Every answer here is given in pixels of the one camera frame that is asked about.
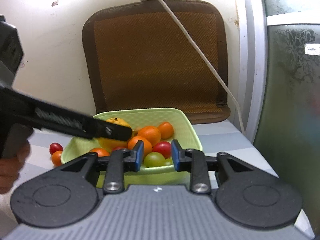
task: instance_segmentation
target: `human hand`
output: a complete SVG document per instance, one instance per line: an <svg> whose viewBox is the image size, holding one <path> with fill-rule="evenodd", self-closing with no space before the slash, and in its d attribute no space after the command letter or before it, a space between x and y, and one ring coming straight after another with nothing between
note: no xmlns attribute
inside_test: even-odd
<svg viewBox="0 0 320 240"><path fill-rule="evenodd" d="M0 194L5 194L12 188L13 183L19 178L19 171L29 154L30 144L26 142L16 157L0 159Z"/></svg>

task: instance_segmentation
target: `white wall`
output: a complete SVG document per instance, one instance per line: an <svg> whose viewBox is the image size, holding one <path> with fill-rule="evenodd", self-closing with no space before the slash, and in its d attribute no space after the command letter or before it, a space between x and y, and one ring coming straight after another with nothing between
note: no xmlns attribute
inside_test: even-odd
<svg viewBox="0 0 320 240"><path fill-rule="evenodd" d="M18 28L25 66L14 87L24 93L87 114L95 106L84 57L81 32L96 11L139 0L0 0L0 13ZM239 32L235 0L204 0L213 4L225 21L229 87L237 96ZM233 120L234 105L229 99Z"/></svg>

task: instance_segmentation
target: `cherry tomato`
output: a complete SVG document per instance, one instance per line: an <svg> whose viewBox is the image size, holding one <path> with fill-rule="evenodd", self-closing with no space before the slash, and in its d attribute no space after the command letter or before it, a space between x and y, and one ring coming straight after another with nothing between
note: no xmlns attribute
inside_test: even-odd
<svg viewBox="0 0 320 240"><path fill-rule="evenodd" d="M52 143L49 147L50 154L54 154L57 151L63 151L63 147L59 143Z"/></svg>
<svg viewBox="0 0 320 240"><path fill-rule="evenodd" d="M170 165L173 165L172 158L165 159L164 166L170 166Z"/></svg>
<svg viewBox="0 0 320 240"><path fill-rule="evenodd" d="M56 151L55 153L52 154L51 161L54 164L54 166L62 165L62 163L61 163L61 153L62 153L62 151Z"/></svg>
<svg viewBox="0 0 320 240"><path fill-rule="evenodd" d="M171 157L171 143L159 142L153 147L152 151L161 153L164 158L168 159Z"/></svg>
<svg viewBox="0 0 320 240"><path fill-rule="evenodd" d="M113 148L112 150L111 150L111 152L114 152L114 151L116 151L116 150L121 150L121 149L125 149L124 147L115 147L115 148Z"/></svg>
<svg viewBox="0 0 320 240"><path fill-rule="evenodd" d="M164 166L165 158L162 154L157 152L151 152L144 157L144 165L147 168Z"/></svg>
<svg viewBox="0 0 320 240"><path fill-rule="evenodd" d="M90 150L90 152L96 152L98 154L98 157L110 156L110 153L108 153L107 150L103 148L94 148Z"/></svg>

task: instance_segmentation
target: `green fruit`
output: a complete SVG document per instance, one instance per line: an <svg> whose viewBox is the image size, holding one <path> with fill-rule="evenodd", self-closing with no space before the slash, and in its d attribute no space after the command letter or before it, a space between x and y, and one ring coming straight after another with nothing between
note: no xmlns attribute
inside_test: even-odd
<svg viewBox="0 0 320 240"><path fill-rule="evenodd" d="M164 160L164 165L165 165L165 166L173 165L172 158L165 159L165 160Z"/></svg>
<svg viewBox="0 0 320 240"><path fill-rule="evenodd" d="M144 157L144 165L147 168L164 166L165 158L161 153L151 152Z"/></svg>

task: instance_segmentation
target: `yellow fruit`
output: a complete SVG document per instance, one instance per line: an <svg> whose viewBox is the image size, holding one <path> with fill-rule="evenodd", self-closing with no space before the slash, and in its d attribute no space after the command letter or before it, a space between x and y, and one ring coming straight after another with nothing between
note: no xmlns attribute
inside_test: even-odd
<svg viewBox="0 0 320 240"><path fill-rule="evenodd" d="M110 118L106 120L106 122L111 122L111 123L119 124L122 126L130 127L130 125L125 120L118 117ZM127 147L127 142L125 141L117 141L117 140L107 139L102 137L98 138L98 142L100 143L100 146L106 149L108 152L111 152L112 149L116 147L124 147L124 148Z"/></svg>

